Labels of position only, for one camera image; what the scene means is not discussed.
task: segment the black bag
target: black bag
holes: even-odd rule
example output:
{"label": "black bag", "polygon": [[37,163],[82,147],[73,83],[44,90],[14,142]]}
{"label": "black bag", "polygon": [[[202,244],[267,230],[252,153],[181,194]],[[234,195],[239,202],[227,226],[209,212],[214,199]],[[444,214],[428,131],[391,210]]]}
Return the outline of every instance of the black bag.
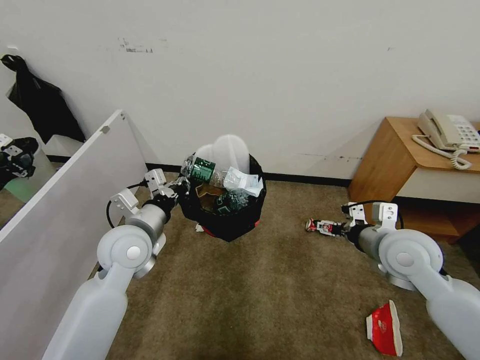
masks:
{"label": "black bag", "polygon": [[231,242],[253,230],[260,220],[267,195],[267,183],[262,167],[252,155],[250,155],[250,174],[257,174],[259,179],[263,179],[263,189],[258,197],[249,196],[248,205],[240,211],[232,214],[217,214],[203,209],[195,191],[195,188],[202,183],[191,180],[189,194],[179,199],[183,215],[187,219],[198,222],[210,235],[226,242]]}
{"label": "black bag", "polygon": [[85,135],[58,87],[33,75],[20,56],[5,55],[1,62],[16,72],[16,82],[7,95],[8,99],[28,115],[45,144],[53,135],[85,141]]}

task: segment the red cup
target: red cup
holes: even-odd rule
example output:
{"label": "red cup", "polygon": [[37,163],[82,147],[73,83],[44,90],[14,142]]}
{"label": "red cup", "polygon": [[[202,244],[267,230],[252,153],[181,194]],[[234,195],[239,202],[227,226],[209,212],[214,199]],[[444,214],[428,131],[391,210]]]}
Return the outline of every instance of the red cup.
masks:
{"label": "red cup", "polygon": [[400,335],[400,321],[392,300],[366,318],[366,337],[382,354],[402,356],[404,347]]}

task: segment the green label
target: green label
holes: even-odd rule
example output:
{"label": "green label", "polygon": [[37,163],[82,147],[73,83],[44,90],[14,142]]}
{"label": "green label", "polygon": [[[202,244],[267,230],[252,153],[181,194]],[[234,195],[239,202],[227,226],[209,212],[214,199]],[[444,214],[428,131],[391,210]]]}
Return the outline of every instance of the green label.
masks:
{"label": "green label", "polygon": [[217,212],[219,214],[228,214],[230,212],[230,209],[226,206],[222,206],[217,209]]}
{"label": "green label", "polygon": [[193,164],[193,170],[191,171],[191,176],[197,180],[200,180],[204,183],[209,183],[212,175],[214,174],[215,163],[211,161],[204,160],[197,157],[195,163]]}
{"label": "green label", "polygon": [[218,207],[221,207],[224,205],[224,200],[227,198],[226,195],[228,194],[228,192],[220,195],[219,197],[216,198],[215,202],[216,202],[216,205]]}

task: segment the wooden side table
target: wooden side table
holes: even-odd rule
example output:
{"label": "wooden side table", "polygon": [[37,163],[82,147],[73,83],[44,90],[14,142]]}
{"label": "wooden side table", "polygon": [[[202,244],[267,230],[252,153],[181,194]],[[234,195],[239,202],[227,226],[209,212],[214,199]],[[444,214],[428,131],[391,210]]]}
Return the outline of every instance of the wooden side table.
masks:
{"label": "wooden side table", "polygon": [[[412,140],[417,118],[386,117],[348,187],[352,201],[395,202],[405,227],[454,243],[480,224],[480,154],[455,170],[450,160]],[[474,123],[480,129],[480,123]],[[367,206],[366,214],[371,214]]]}

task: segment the trash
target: trash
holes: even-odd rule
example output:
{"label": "trash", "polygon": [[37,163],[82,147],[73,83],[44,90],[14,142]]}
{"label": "trash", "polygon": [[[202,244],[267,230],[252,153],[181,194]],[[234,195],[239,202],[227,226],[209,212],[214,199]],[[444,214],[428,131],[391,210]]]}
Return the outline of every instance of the trash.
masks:
{"label": "trash", "polygon": [[249,175],[230,166],[223,180],[223,187],[228,190],[244,189],[247,194],[258,198],[264,182],[262,178],[259,180],[257,174]]}
{"label": "trash", "polygon": [[314,220],[310,218],[305,224],[307,232],[319,231],[320,234],[340,237],[345,223],[335,222],[330,220]]}
{"label": "trash", "polygon": [[200,201],[200,205],[204,210],[215,211],[215,201],[217,198],[227,192],[227,190],[219,187],[203,183],[195,188],[196,196]]}
{"label": "trash", "polygon": [[249,204],[249,195],[244,189],[233,189],[219,196],[215,201],[218,214],[236,213]]}
{"label": "trash", "polygon": [[227,171],[218,169],[212,161],[190,155],[181,166],[180,173],[187,179],[193,178],[217,188],[223,188]]}
{"label": "trash", "polygon": [[366,318],[366,338],[385,355],[402,356],[400,320],[392,300],[377,308]]}
{"label": "trash", "polygon": [[194,154],[216,163],[219,169],[227,171],[229,167],[250,173],[250,155],[245,142],[236,135],[222,135],[214,143],[200,146]]}

